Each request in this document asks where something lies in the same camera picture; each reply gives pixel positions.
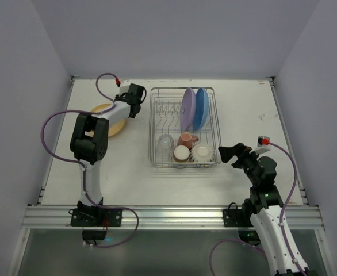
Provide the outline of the yellow plate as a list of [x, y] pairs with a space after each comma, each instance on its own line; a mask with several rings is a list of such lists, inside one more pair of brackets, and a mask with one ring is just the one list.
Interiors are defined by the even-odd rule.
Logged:
[[[103, 103], [94, 107], [91, 112], [96, 113], [107, 109], [110, 106], [110, 103]], [[113, 137], [121, 132], [126, 124], [126, 119], [120, 120], [118, 123], [109, 127], [108, 137]]]

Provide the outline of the purple plate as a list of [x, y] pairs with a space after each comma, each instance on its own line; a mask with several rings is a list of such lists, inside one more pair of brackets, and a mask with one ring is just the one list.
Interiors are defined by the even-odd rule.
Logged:
[[180, 113], [180, 126], [182, 131], [187, 131], [191, 126], [196, 112], [196, 94], [188, 87], [183, 95]]

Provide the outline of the clear glass tumbler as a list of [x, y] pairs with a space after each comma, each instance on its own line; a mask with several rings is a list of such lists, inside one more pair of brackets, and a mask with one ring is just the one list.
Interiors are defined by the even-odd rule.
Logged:
[[156, 145], [156, 161], [160, 163], [171, 162], [174, 151], [174, 139], [165, 133], [158, 138]]

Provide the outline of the blue plate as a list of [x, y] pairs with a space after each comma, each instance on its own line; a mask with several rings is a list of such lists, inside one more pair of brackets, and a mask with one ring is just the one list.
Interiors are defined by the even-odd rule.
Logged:
[[209, 97], [205, 88], [199, 88], [196, 93], [196, 112], [193, 119], [193, 129], [200, 130], [206, 123], [209, 114]]

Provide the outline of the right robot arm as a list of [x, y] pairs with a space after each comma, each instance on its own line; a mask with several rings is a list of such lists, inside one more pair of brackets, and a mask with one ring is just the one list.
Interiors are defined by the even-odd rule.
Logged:
[[254, 227], [267, 258], [271, 275], [317, 275], [310, 270], [294, 241], [285, 215], [288, 200], [282, 200], [275, 185], [277, 162], [262, 154], [272, 145], [259, 137], [258, 148], [242, 143], [219, 147], [221, 160], [237, 160], [233, 168], [241, 169], [250, 180], [250, 196], [241, 206], [232, 202], [223, 209], [225, 227]]

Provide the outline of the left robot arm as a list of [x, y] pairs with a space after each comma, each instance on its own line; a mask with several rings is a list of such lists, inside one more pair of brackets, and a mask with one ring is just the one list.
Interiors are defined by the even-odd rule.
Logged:
[[108, 108], [78, 114], [70, 150], [81, 164], [81, 196], [77, 204], [79, 212], [96, 216], [102, 208], [100, 168], [108, 149], [109, 127], [121, 120], [136, 117], [146, 95], [143, 86], [130, 83], [120, 88]]

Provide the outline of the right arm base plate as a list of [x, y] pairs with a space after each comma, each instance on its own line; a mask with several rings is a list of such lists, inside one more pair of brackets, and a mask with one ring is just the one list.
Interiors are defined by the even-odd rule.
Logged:
[[254, 208], [251, 203], [244, 202], [241, 207], [232, 202], [222, 210], [225, 227], [252, 227], [250, 217]]

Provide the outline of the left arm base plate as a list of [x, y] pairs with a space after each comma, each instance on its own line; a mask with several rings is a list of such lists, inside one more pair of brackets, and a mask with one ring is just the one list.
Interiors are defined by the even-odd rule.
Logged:
[[80, 201], [75, 209], [70, 209], [72, 227], [120, 227], [122, 209], [102, 209], [87, 206]]

